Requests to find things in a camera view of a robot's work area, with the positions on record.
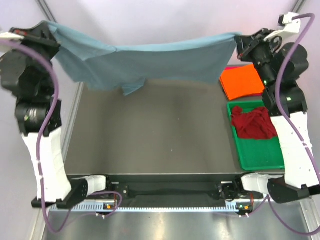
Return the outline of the grey-blue t-shirt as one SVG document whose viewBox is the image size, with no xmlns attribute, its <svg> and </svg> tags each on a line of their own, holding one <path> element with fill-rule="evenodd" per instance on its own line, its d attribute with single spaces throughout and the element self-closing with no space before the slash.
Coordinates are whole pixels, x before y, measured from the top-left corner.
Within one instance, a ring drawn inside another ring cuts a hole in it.
<svg viewBox="0 0 320 240">
<path fill-rule="evenodd" d="M 236 48 L 236 33 L 180 42 L 134 46 L 105 44 L 64 25 L 48 22 L 60 43 L 56 55 L 74 82 L 93 90 L 122 88 L 129 95 L 149 79 L 216 83 Z"/>
</svg>

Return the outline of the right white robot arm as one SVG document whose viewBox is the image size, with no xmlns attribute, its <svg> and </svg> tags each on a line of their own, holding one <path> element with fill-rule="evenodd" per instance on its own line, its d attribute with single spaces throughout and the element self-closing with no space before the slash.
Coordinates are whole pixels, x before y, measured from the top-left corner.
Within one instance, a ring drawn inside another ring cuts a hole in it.
<svg viewBox="0 0 320 240">
<path fill-rule="evenodd" d="M 320 192 L 320 173 L 308 131 L 307 101 L 297 84 L 309 67 L 308 53 L 302 45 L 284 44 L 282 40 L 266 28 L 235 37 L 238 59 L 252 63 L 264 84 L 262 101 L 278 136 L 284 175 L 246 174 L 233 185 L 233 192 L 239 198 L 251 191 L 260 192 L 278 204 Z"/>
</svg>

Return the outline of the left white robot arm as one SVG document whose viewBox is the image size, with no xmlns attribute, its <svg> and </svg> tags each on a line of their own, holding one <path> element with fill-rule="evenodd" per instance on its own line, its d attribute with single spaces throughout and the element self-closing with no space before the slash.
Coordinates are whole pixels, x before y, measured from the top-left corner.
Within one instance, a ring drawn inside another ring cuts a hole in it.
<svg viewBox="0 0 320 240">
<path fill-rule="evenodd" d="M 68 177 L 61 147 L 62 120 L 58 79 L 52 59 L 60 44 L 46 22 L 11 28 L 0 36 L 1 87 L 16 98 L 15 119 L 29 151 L 37 182 L 33 208 L 71 209 L 88 196 L 109 198 L 114 191 L 104 175 Z"/>
</svg>

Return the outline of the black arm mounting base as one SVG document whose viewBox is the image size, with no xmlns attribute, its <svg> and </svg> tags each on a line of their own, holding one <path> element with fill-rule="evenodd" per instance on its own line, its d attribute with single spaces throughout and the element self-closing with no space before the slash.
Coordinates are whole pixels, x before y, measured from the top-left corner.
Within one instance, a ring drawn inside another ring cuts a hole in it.
<svg viewBox="0 0 320 240">
<path fill-rule="evenodd" d="M 258 200 L 260 193 L 240 187 L 236 173 L 108 174 L 106 191 L 115 191 L 124 200 L 138 196 L 206 196 L 215 201 Z"/>
</svg>

